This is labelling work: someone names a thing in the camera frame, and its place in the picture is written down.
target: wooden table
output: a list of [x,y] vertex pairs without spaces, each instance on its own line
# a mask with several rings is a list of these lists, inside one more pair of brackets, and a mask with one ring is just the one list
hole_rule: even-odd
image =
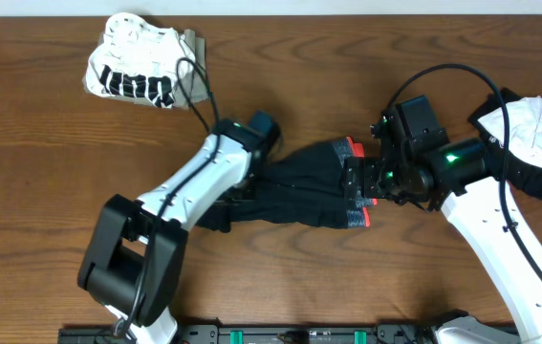
[[[65,324],[112,317],[76,285],[98,213],[164,181],[205,136],[191,112],[93,97],[81,79],[106,18],[0,18],[0,343],[51,343]],[[480,68],[542,96],[542,16],[162,17],[207,39],[222,115],[275,115],[287,155],[369,124],[417,71],[441,62]],[[488,89],[442,71],[426,93],[456,140]],[[210,118],[208,104],[202,105]],[[516,192],[542,241],[542,202]],[[178,317],[225,324],[374,323],[455,308],[485,322],[509,312],[476,256],[440,214],[380,202],[368,229],[263,222],[229,234],[194,230]]]

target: white cloth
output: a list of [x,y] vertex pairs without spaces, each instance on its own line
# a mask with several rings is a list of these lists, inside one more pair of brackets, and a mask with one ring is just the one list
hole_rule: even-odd
[[[525,97],[507,104],[510,121],[510,152],[518,159],[542,167],[542,97]],[[504,140],[502,109],[479,118],[488,132]]]
[[[135,14],[118,13],[111,16],[102,38],[102,43],[88,59],[84,78],[88,90],[99,97],[112,97],[106,91],[106,85],[99,81],[105,66],[111,68],[112,73],[129,76],[167,76],[174,89],[177,60],[182,57],[195,60],[194,53],[185,44],[182,35],[172,28],[159,29],[149,25]],[[180,64],[180,76],[191,71],[190,64]]]

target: brown surface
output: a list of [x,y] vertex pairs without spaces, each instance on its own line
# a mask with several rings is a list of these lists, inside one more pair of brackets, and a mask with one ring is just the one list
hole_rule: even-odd
[[[281,123],[283,154],[369,124],[417,71],[463,62],[542,96],[542,16],[159,18],[207,39],[224,116],[255,109]],[[0,343],[55,341],[64,324],[112,317],[76,286],[103,203],[164,181],[199,148],[193,114],[86,95],[81,79],[105,18],[0,18]],[[427,93],[452,138],[486,87],[439,72]],[[207,114],[208,104],[204,105]],[[542,202],[516,192],[542,241]],[[370,229],[240,224],[195,230],[177,315],[225,323],[371,323],[454,308],[483,321],[509,313],[484,269],[440,214],[381,202]]]

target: wire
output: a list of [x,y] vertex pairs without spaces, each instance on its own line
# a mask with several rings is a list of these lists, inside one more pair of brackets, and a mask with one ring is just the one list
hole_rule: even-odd
[[[187,62],[188,64],[190,64],[194,72],[204,82],[206,93],[209,97],[209,100],[211,101],[211,107],[213,109],[213,119],[215,121],[214,124],[217,124],[220,121],[220,114],[217,109],[217,105],[215,103],[215,98],[213,97],[213,93],[211,93],[211,88],[209,86],[208,78],[205,77],[205,74],[202,72],[203,68],[198,63],[192,61],[191,59],[187,57],[182,57],[177,60],[177,66],[176,66],[177,84],[180,86],[180,89],[182,93],[184,94],[185,100],[187,100],[187,105],[194,111],[198,119],[204,125],[206,131],[209,132],[209,127],[207,126],[205,120],[201,116],[198,109],[196,109],[196,106],[194,106],[194,104],[192,103],[190,95],[185,91],[184,85],[182,84],[182,77],[179,74],[179,66],[182,62]],[[211,151],[211,154],[209,155],[208,159],[205,160],[205,162],[203,162],[200,166],[198,166],[194,171],[192,171],[180,183],[178,183],[177,186],[175,186],[175,188],[173,188],[173,190],[164,197],[163,203],[160,209],[158,210],[158,214],[154,218],[152,230],[149,233],[149,241],[147,242],[147,247],[145,248],[145,255],[143,258],[141,275],[139,276],[139,279],[137,280],[137,283],[136,283],[136,292],[135,292],[135,298],[133,299],[133,306],[131,307],[130,313],[128,314],[128,317],[126,319],[121,318],[118,321],[116,321],[116,323],[114,323],[114,326],[112,327],[113,337],[124,338],[127,335],[130,329],[130,325],[132,325],[135,317],[139,313],[139,308],[141,307],[141,304],[143,303],[143,300],[145,299],[145,294],[143,293],[143,282],[149,270],[152,250],[154,247],[154,243],[156,242],[156,233],[160,230],[160,228],[163,225],[164,212],[166,211],[169,205],[172,205],[172,200],[173,198],[175,198],[175,195],[177,195],[179,190],[181,190],[182,187],[184,187],[184,185],[186,185],[189,181],[192,180],[192,178],[194,178],[197,174],[199,174],[210,162],[215,160],[215,157],[217,156],[217,152],[220,149],[220,137],[221,135],[216,136],[217,139],[215,141],[215,147],[213,148],[213,151]]]
[[424,76],[428,73],[438,71],[441,69],[458,69],[470,72],[474,75],[479,76],[485,83],[489,86],[491,91],[493,91],[493,94],[496,98],[496,100],[500,103],[500,107],[502,108],[502,118],[504,120],[504,152],[502,155],[502,165],[500,170],[500,207],[502,208],[502,215],[504,216],[504,219],[507,223],[506,227],[504,227],[505,231],[510,231],[510,234],[512,234],[512,237],[515,240],[515,243],[523,253],[524,257],[530,264],[533,271],[536,273],[540,281],[542,282],[542,269],[536,264],[536,261],[531,256],[530,252],[528,251],[528,248],[523,243],[523,240],[521,239],[521,236],[519,236],[519,233],[517,232],[517,223],[512,220],[510,213],[509,213],[509,207],[507,205],[507,173],[508,173],[508,166],[509,166],[509,138],[510,138],[510,125],[509,125],[509,110],[507,109],[507,104],[504,102],[502,95],[500,94],[500,90],[498,90],[498,87],[489,79],[486,75],[479,72],[478,70],[467,66],[463,64],[458,63],[446,63],[441,64],[438,66],[430,67],[426,70],[423,70],[413,76],[411,76],[406,82],[402,84],[402,86],[396,91],[396,93],[391,97],[389,100],[387,107],[391,107],[395,102],[396,99],[400,96],[401,92],[413,81],[417,80],[421,76]]

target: black cable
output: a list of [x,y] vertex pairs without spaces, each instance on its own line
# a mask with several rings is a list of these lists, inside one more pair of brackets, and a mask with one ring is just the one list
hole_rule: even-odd
[[[203,119],[201,114],[198,112],[198,109],[196,109],[194,104],[192,104],[192,100],[190,98],[190,95],[184,91],[184,85],[182,84],[182,78],[179,75],[179,66],[180,66],[180,64],[182,62],[189,63],[193,67],[194,72],[204,82],[205,88],[206,88],[206,93],[209,96],[209,100],[211,101],[211,107],[213,109],[213,118],[215,120],[214,124],[217,124],[220,121],[220,114],[219,114],[219,111],[217,109],[217,105],[215,103],[215,98],[213,97],[213,94],[211,93],[211,89],[209,87],[208,79],[205,77],[205,74],[203,74],[203,72],[201,72],[202,67],[200,65],[198,65],[196,62],[192,61],[191,59],[189,59],[187,57],[182,57],[182,58],[177,60],[177,66],[176,66],[177,83],[180,85],[182,93],[184,93],[185,100],[187,100],[187,105],[190,108],[192,108],[192,110],[194,110],[194,113],[196,114],[196,116],[201,120],[201,122],[203,123],[203,125],[204,125],[205,129],[207,130],[207,132],[209,132],[209,128],[206,125],[205,120]],[[173,188],[173,190],[171,192],[169,192],[164,197],[163,203],[162,203],[160,209],[158,210],[158,214],[154,218],[154,223],[152,225],[152,230],[150,231],[150,233],[148,235],[149,240],[147,242],[147,247],[145,248],[145,255],[144,255],[144,258],[143,258],[143,265],[142,265],[142,268],[141,268],[141,275],[139,276],[139,279],[137,280],[137,283],[136,283],[136,292],[135,292],[135,298],[133,300],[133,306],[132,306],[132,308],[130,310],[130,313],[128,314],[128,317],[126,319],[121,318],[118,321],[116,321],[116,323],[114,323],[114,326],[112,327],[112,336],[113,337],[124,338],[126,336],[126,334],[128,333],[128,331],[130,329],[130,325],[132,325],[135,317],[139,313],[139,308],[141,307],[141,304],[143,303],[143,300],[145,299],[145,294],[142,291],[143,290],[143,282],[145,280],[145,277],[147,276],[147,272],[148,272],[148,269],[149,269],[149,262],[151,260],[153,246],[154,246],[154,243],[156,241],[156,233],[158,232],[158,230],[163,225],[163,214],[164,214],[164,212],[166,211],[166,209],[168,208],[169,205],[172,205],[171,202],[172,202],[173,198],[175,198],[175,195],[177,194],[177,192],[179,192],[179,190],[181,190],[182,187],[184,187],[184,185],[186,185],[189,181],[191,181],[192,178],[194,178],[197,174],[199,174],[210,162],[215,160],[215,157],[217,156],[217,152],[220,149],[220,137],[221,137],[221,135],[216,136],[217,139],[215,141],[215,147],[213,148],[213,151],[211,151],[211,154],[209,155],[209,158],[207,160],[205,160],[205,162],[203,162],[200,166],[198,166],[194,171],[192,171],[187,177],[185,177],[179,184],[177,184],[177,186],[175,186]]]
[[515,240],[515,243],[523,253],[524,257],[530,264],[531,268],[534,270],[540,281],[542,282],[542,269],[536,264],[533,257],[531,256],[530,252],[528,251],[528,248],[523,243],[523,240],[521,240],[521,236],[519,236],[519,233],[517,232],[517,223],[512,220],[509,213],[509,207],[507,205],[507,173],[508,173],[508,166],[509,166],[509,138],[510,138],[510,125],[509,125],[509,110],[507,109],[507,105],[505,104],[502,95],[500,94],[500,90],[498,90],[498,87],[489,79],[486,75],[479,72],[478,70],[467,66],[463,64],[458,63],[446,63],[441,64],[438,66],[430,67],[426,70],[423,70],[413,76],[411,76],[406,82],[402,84],[402,86],[396,91],[396,93],[391,97],[390,101],[387,104],[387,107],[389,108],[392,106],[396,99],[398,99],[398,96],[401,94],[401,92],[413,81],[417,80],[423,75],[426,75],[428,73],[438,71],[441,69],[458,69],[470,72],[474,75],[479,76],[485,83],[489,86],[491,91],[493,91],[494,96],[496,97],[496,100],[500,103],[500,107],[502,108],[502,118],[504,120],[504,152],[502,155],[502,165],[500,170],[500,207],[502,208],[502,215],[504,216],[505,221],[507,222],[507,226],[504,228],[505,231],[510,231],[510,234],[512,234],[512,237]]

